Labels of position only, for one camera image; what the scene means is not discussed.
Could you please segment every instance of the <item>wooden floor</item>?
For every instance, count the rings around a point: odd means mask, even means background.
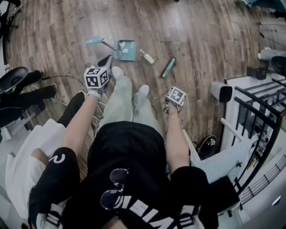
[[[162,109],[165,95],[172,85],[187,93],[180,113],[181,128],[192,141],[200,142],[207,135],[220,135],[219,119],[223,106],[209,92],[210,83],[245,74],[247,66],[259,66],[257,53],[265,46],[281,49],[278,44],[263,40],[258,34],[259,20],[273,19],[267,9],[246,9],[234,0],[22,0],[22,12],[6,45],[7,60],[12,67],[29,70],[45,68],[49,76],[70,75],[83,82],[86,67],[111,54],[102,44],[84,44],[95,36],[113,43],[119,39],[138,42],[137,60],[115,61],[133,82],[133,91],[148,84],[150,100],[158,114],[163,131],[167,115]],[[285,29],[261,27],[264,35],[285,42]],[[139,49],[155,60],[150,65],[139,55]],[[176,67],[165,79],[160,75],[169,60],[175,57]],[[53,78],[40,86],[56,82],[59,100],[68,103],[83,87],[74,79]],[[57,120],[62,104],[46,102],[33,125]],[[86,173],[87,149],[93,140],[87,138],[82,159],[82,176]]]

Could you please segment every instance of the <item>sunglasses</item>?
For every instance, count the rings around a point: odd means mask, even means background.
[[[100,203],[104,209],[113,210],[123,204],[123,189],[128,173],[126,169],[115,169],[110,173],[109,178],[117,189],[107,190],[102,194]]]

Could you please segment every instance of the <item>forearm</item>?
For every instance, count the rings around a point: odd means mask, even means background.
[[[79,155],[98,102],[98,98],[93,95],[87,97],[67,126],[61,147],[68,147],[72,149],[76,155]]]
[[[189,147],[180,128],[178,113],[169,115],[166,153],[171,174],[176,169],[189,165]]]

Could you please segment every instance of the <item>sunglasses lens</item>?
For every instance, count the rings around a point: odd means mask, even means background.
[[[126,169],[116,169],[113,170],[110,174],[110,180],[112,182],[118,183],[118,184],[124,184],[126,181],[128,175],[128,170]]]
[[[100,203],[105,209],[113,210],[122,204],[123,194],[120,190],[108,190],[101,196]]]

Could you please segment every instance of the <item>white bottle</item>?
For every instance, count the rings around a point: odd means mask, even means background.
[[[154,64],[155,60],[148,53],[146,54],[143,49],[141,49],[139,52],[150,64]]]

